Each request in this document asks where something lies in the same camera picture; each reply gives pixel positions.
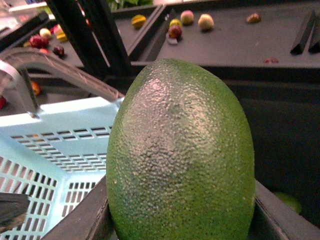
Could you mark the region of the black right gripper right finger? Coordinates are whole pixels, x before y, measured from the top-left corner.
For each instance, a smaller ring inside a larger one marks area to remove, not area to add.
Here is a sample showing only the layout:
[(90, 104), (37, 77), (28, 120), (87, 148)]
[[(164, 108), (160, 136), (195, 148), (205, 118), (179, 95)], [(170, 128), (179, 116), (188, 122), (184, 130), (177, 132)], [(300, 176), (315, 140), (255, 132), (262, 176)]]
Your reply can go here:
[(316, 240), (318, 228), (293, 211), (260, 182), (255, 182), (250, 240)]

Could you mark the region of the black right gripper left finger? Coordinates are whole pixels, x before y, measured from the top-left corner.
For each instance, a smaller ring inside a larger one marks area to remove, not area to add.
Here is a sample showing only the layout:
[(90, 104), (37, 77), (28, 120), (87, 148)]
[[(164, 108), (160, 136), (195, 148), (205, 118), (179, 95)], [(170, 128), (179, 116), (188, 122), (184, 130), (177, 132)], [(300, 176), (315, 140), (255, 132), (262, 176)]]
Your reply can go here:
[(53, 227), (43, 240), (111, 240), (113, 223), (108, 206), (106, 178)]

